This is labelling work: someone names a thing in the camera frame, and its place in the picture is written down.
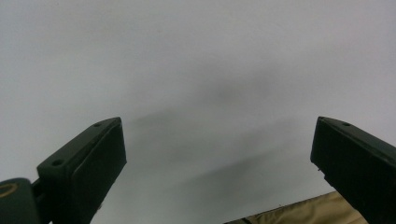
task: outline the beige cloth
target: beige cloth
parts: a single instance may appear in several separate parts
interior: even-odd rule
[[[368,223],[337,191],[263,212],[229,224],[365,224]]]

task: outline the screw hole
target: screw hole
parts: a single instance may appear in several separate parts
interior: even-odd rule
[[[64,163],[64,160],[57,160],[57,161],[54,161],[54,162],[52,163],[52,166],[59,166],[59,165],[61,165],[62,163]]]

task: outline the tan fabric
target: tan fabric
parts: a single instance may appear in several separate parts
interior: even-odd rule
[[[365,224],[367,221],[338,192],[236,220],[251,224]]]

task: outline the black plastic part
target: black plastic part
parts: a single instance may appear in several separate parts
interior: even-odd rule
[[[38,165],[54,224],[87,224],[126,163],[120,118],[93,124]]]
[[[43,224],[28,179],[15,178],[0,183],[0,224]]]
[[[318,118],[311,161],[369,223],[396,223],[396,148],[337,119]]]

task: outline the white wall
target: white wall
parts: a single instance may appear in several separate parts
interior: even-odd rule
[[[3,1],[0,179],[121,116],[92,223],[221,223],[331,191],[316,119],[396,145],[393,1]]]

